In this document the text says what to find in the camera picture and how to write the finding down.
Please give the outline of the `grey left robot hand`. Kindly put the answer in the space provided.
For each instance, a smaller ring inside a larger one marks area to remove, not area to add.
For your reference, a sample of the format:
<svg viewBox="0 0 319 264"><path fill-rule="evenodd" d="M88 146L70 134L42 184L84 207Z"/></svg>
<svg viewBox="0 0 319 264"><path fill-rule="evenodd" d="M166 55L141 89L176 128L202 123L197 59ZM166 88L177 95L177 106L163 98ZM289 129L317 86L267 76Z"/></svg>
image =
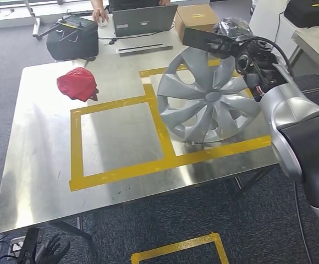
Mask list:
<svg viewBox="0 0 319 264"><path fill-rule="evenodd" d="M70 242L61 247L59 233L52 236L47 244L42 248L36 258L36 263L39 264L58 264L60 263L70 249Z"/></svg>

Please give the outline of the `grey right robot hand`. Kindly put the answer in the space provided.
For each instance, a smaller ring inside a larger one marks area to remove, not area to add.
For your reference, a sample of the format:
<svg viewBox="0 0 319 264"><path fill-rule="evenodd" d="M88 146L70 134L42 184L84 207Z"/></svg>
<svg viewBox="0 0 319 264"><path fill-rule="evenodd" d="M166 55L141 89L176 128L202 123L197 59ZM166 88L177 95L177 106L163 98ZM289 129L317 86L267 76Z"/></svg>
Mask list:
<svg viewBox="0 0 319 264"><path fill-rule="evenodd" d="M240 18L223 18L213 27L215 33L240 41L253 37L249 23Z"/></svg>

